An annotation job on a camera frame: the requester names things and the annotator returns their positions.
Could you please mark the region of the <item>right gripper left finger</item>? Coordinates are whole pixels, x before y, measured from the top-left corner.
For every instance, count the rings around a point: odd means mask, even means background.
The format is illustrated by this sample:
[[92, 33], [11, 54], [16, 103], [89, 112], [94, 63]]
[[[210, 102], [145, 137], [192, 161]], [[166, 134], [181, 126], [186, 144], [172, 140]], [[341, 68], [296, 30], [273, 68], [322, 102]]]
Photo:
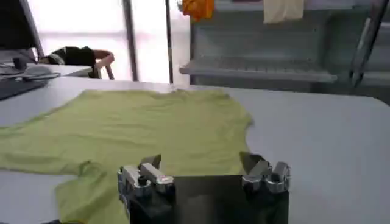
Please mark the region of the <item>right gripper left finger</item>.
[[174, 192], [174, 177], [164, 174], [160, 168], [161, 154], [145, 157], [139, 165], [126, 165], [118, 171], [120, 196], [148, 197], [155, 190], [160, 194]]

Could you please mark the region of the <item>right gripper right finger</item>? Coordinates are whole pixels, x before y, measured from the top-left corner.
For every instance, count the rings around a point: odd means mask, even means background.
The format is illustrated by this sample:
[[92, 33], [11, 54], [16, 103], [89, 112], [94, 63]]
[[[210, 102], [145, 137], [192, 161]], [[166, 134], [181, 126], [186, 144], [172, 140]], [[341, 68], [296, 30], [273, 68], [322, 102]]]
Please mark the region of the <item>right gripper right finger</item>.
[[258, 192], [265, 188], [271, 194], [289, 191], [291, 167], [283, 161], [271, 166], [261, 155], [249, 152], [239, 153], [244, 174], [241, 177], [242, 187], [249, 192]]

